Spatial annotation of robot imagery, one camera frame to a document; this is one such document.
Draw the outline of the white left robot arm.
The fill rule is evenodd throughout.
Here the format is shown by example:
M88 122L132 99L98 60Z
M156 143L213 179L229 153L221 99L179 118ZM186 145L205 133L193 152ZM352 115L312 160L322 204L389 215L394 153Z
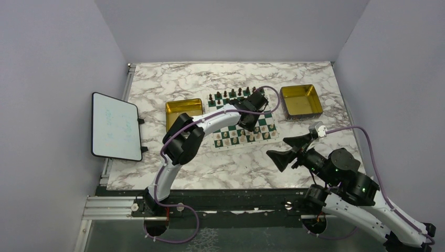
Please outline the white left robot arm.
M268 102L263 89L259 88L243 100L229 100L221 108L207 114L191 117L182 113L162 140L162 165L144 191L145 209L154 216L164 211L164 200L169 197L179 170L196 156L206 136L236 125L252 131L259 116L266 114Z

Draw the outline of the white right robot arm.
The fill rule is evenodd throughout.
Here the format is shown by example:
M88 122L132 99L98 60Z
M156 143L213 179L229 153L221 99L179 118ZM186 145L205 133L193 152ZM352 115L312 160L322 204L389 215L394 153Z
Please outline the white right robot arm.
M432 250L433 224L403 215L373 179L359 172L360 161L347 149L324 157L310 147L315 139L314 133L284 138L291 149L266 152L279 171L303 166L325 183L307 190L301 206L308 213L336 216L373 236L387 251Z

